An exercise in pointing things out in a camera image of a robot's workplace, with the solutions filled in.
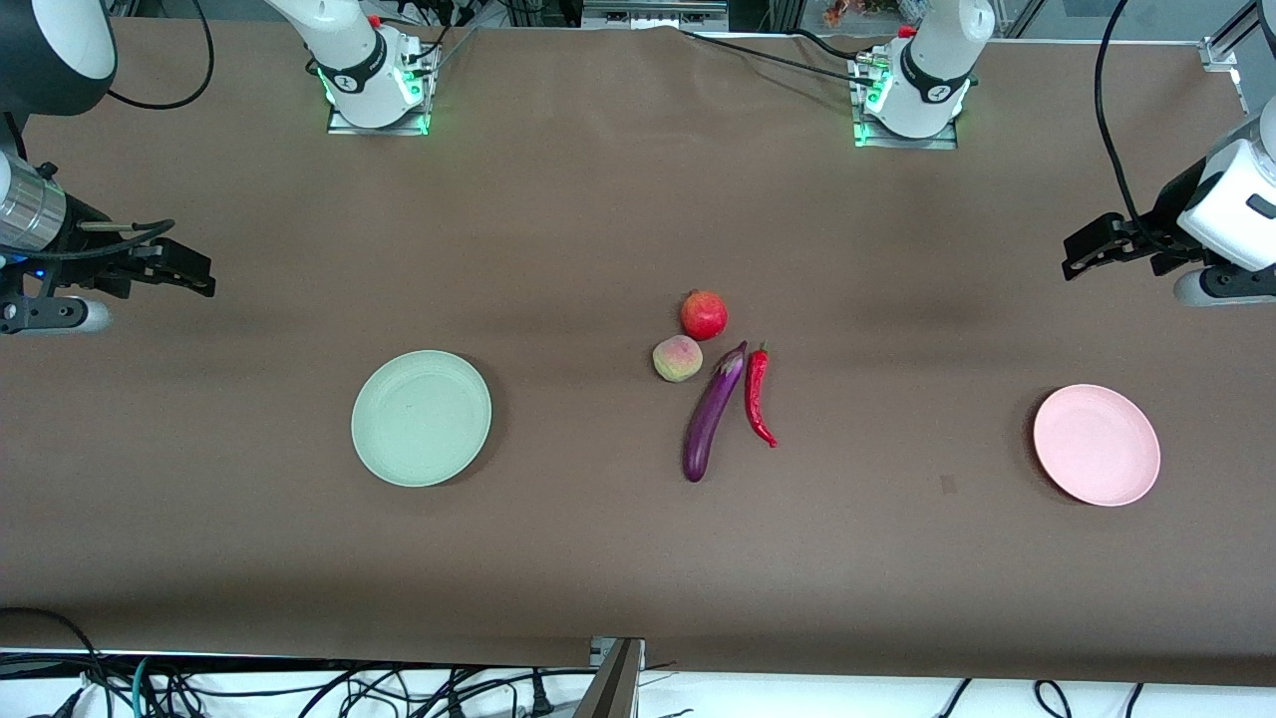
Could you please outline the red pomegranate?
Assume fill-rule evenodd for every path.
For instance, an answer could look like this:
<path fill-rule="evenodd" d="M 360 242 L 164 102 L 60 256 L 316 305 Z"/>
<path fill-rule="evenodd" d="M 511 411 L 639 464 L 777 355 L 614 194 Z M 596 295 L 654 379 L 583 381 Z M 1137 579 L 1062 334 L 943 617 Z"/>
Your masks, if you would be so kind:
<path fill-rule="evenodd" d="M 693 289 L 679 310 L 684 335 L 703 342 L 716 339 L 730 321 L 729 305 L 715 291 Z"/>

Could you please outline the pink round plate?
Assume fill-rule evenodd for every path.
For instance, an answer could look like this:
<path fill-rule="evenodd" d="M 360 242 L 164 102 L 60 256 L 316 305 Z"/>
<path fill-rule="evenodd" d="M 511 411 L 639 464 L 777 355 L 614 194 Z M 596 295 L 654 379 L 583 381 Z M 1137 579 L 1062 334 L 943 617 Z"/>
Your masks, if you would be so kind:
<path fill-rule="evenodd" d="M 1034 417 L 1034 454 L 1057 488 L 1099 508 L 1134 504 L 1156 486 L 1161 446 L 1145 412 L 1108 386 L 1058 388 Z"/>

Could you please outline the red chili pepper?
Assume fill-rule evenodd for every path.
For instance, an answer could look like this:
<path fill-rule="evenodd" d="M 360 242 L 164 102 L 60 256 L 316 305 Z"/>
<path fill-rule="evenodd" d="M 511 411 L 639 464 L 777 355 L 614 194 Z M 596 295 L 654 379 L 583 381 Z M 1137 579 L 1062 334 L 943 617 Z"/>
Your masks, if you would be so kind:
<path fill-rule="evenodd" d="M 762 342 L 746 358 L 746 420 L 755 436 L 766 441 L 769 448 L 777 448 L 778 437 L 775 437 L 763 414 L 763 386 L 767 374 L 769 374 L 769 346 Z"/>

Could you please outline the aluminium profile post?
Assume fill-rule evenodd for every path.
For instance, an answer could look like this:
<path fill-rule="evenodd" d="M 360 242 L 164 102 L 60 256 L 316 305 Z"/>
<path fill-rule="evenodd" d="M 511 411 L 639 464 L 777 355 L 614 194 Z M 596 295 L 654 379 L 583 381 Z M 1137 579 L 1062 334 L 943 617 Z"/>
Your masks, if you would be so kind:
<path fill-rule="evenodd" d="M 570 718 L 637 718 L 638 678 L 646 641 L 635 636 L 596 636 L 601 663 Z"/>

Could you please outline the pale green round plate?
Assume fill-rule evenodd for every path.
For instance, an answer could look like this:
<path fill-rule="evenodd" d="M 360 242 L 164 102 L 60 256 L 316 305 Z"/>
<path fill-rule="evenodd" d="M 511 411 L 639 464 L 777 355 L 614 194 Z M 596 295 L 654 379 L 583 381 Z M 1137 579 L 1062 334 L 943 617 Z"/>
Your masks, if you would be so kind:
<path fill-rule="evenodd" d="M 493 399 L 461 355 L 420 349 L 373 372 L 351 414 L 353 450 L 376 478 L 424 488 L 456 478 L 481 454 Z"/>

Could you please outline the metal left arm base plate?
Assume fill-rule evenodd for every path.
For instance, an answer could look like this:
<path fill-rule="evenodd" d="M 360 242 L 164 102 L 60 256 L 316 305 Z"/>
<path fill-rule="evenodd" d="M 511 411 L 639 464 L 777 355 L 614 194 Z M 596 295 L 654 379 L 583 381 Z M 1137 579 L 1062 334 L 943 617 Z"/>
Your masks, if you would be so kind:
<path fill-rule="evenodd" d="M 900 150 L 956 150 L 958 142 L 952 122 L 935 136 L 906 138 L 889 133 L 880 122 L 857 122 L 855 126 L 855 145 L 870 149 Z"/>

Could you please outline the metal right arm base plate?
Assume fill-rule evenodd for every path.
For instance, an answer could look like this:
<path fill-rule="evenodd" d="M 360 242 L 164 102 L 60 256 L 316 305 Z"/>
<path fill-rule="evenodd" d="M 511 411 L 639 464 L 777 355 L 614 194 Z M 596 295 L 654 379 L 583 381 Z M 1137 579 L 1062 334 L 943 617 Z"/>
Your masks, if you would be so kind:
<path fill-rule="evenodd" d="M 348 122 L 337 108 L 329 108 L 327 133 L 345 136 L 427 136 L 433 114 L 427 108 L 410 108 L 396 122 L 384 128 L 359 128 Z"/>

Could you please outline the yellow pink peach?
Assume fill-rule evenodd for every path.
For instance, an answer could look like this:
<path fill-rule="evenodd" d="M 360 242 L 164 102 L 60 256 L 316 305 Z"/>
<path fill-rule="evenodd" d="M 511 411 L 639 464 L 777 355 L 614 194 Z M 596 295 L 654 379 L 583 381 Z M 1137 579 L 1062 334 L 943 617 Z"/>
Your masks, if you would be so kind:
<path fill-rule="evenodd" d="M 667 383 L 684 383 L 694 377 L 703 365 L 703 353 L 689 335 L 671 335 L 652 349 L 655 372 Z"/>

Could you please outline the brown table cover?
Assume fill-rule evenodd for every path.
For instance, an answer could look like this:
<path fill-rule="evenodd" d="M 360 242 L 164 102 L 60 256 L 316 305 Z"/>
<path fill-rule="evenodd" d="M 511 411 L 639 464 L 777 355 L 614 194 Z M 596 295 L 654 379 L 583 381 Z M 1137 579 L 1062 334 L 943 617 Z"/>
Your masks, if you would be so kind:
<path fill-rule="evenodd" d="M 1145 261 L 1062 277 L 1120 208 L 1094 47 L 991 45 L 956 150 L 859 149 L 847 93 L 672 29 L 481 31 L 427 136 L 330 136 L 283 23 L 214 26 L 176 111 L 26 145 L 117 221 L 174 219 L 214 298 L 138 286 L 94 335 L 0 339 L 0 607 L 105 650 L 1276 685 L 1276 306 L 1185 309 Z M 730 321 L 684 383 L 688 292 Z M 706 478 L 688 423 L 746 369 Z M 359 460 L 367 377 L 461 355 L 461 476 Z M 1057 488 L 1071 385 L 1161 446 L 1134 504 Z"/>

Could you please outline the long purple eggplant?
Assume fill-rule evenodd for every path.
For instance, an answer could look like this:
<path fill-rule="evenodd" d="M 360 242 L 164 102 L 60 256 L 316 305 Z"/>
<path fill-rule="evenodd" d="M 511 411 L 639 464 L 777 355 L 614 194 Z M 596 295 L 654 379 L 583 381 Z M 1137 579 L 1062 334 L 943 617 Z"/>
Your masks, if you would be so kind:
<path fill-rule="evenodd" d="M 699 483 L 706 478 L 715 435 L 731 395 L 738 390 L 746 369 L 748 342 L 722 355 L 709 374 L 706 392 L 698 400 L 684 437 L 681 471 L 688 482 Z"/>

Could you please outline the colourful background clutter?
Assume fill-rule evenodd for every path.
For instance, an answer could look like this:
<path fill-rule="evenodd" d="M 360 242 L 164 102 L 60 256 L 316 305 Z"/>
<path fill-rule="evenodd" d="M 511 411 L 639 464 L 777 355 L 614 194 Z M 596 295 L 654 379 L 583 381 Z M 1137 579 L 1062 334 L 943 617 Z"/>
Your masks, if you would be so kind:
<path fill-rule="evenodd" d="M 826 28 L 841 28 L 846 23 L 863 26 L 877 22 L 892 26 L 912 26 L 928 13 L 930 0 L 820 0 L 820 22 Z"/>

